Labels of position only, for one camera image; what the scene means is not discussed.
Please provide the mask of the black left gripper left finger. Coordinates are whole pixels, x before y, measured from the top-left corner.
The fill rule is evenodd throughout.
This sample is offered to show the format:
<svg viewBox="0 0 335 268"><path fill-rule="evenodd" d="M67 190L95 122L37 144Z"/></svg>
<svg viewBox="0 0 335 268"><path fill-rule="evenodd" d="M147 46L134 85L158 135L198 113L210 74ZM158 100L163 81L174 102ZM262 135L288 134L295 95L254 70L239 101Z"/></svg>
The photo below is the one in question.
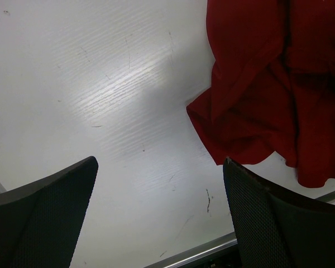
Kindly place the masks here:
<svg viewBox="0 0 335 268"><path fill-rule="evenodd" d="M69 267L97 172L90 156L0 193L0 267Z"/></svg>

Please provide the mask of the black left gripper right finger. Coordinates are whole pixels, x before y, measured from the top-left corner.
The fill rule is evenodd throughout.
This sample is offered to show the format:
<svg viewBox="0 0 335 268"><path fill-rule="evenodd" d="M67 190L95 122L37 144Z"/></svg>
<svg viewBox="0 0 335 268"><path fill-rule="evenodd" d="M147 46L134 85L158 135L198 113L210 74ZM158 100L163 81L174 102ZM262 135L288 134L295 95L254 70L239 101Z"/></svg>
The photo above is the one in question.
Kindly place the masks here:
<svg viewBox="0 0 335 268"><path fill-rule="evenodd" d="M335 267L335 205L227 158L223 177L243 267Z"/></svg>

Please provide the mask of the dark red t shirt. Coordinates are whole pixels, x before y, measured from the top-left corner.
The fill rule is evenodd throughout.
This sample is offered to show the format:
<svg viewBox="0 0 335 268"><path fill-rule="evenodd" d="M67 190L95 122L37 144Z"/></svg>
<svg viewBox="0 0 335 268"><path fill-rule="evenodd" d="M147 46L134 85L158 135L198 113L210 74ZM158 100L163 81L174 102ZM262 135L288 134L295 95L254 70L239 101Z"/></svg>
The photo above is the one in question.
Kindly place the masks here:
<svg viewBox="0 0 335 268"><path fill-rule="evenodd" d="M206 28L211 85L186 111L214 162L335 179L335 1L208 1Z"/></svg>

